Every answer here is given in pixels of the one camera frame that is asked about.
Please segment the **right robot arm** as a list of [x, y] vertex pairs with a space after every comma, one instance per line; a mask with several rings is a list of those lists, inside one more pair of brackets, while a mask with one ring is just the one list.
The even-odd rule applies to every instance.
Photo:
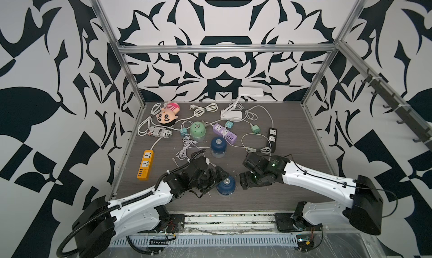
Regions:
[[277, 229], [282, 233], [312, 231], [324, 224], [349, 224], [363, 233], [380, 235], [385, 218], [381, 194], [395, 195], [390, 190], [376, 188], [368, 177], [360, 175], [352, 179], [325, 174], [287, 156], [265, 158], [249, 153], [243, 165], [248, 169], [240, 175], [243, 189], [281, 183], [330, 199], [320, 203], [300, 201], [292, 214], [276, 213]]

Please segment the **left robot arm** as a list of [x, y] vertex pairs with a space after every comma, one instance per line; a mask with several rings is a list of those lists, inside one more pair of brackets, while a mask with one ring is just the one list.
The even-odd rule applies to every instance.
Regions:
[[111, 243], [139, 232], [161, 232], [170, 219], [166, 206], [191, 192], [198, 198], [229, 177], [201, 152], [184, 165], [163, 173], [156, 184], [125, 198], [92, 201], [60, 243], [56, 255], [95, 258]]

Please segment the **blue meat grinder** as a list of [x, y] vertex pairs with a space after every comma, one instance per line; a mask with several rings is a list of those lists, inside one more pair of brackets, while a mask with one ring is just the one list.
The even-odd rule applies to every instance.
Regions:
[[227, 142], [221, 137], [214, 137], [210, 143], [210, 150], [215, 158], [222, 158], [227, 151]]
[[229, 176], [228, 178], [224, 179], [222, 182], [220, 182], [217, 185], [217, 192], [221, 196], [230, 196], [232, 195], [236, 190], [236, 181], [235, 178], [232, 176]]

